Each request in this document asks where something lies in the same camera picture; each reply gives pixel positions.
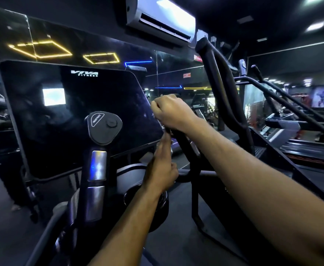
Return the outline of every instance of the black display panel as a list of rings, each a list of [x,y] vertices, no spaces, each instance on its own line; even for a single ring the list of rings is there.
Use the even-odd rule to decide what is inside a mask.
[[[114,113],[123,127],[110,145],[116,156],[160,140],[163,131],[136,77],[129,71],[5,61],[1,80],[25,164],[48,178],[82,166],[93,145],[85,117]]]

